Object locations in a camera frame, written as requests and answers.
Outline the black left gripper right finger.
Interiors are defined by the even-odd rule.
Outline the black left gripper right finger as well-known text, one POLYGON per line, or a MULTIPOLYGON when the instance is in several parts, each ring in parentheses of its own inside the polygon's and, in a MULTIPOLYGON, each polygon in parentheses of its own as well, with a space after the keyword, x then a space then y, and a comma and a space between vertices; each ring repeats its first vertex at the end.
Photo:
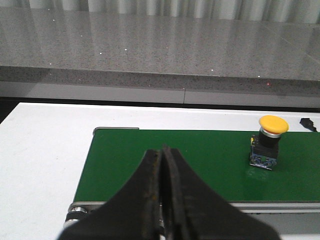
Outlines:
POLYGON ((161 151, 167 240, 278 240, 275 229, 232 206, 188 165, 177 148, 161 151))

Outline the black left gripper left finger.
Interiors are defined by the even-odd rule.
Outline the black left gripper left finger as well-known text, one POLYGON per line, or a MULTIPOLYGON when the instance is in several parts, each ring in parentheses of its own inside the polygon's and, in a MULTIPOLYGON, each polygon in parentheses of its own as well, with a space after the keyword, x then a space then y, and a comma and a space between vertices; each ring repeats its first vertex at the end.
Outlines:
POLYGON ((147 150, 136 171, 105 204, 65 228, 60 240, 160 239, 159 154, 147 150))

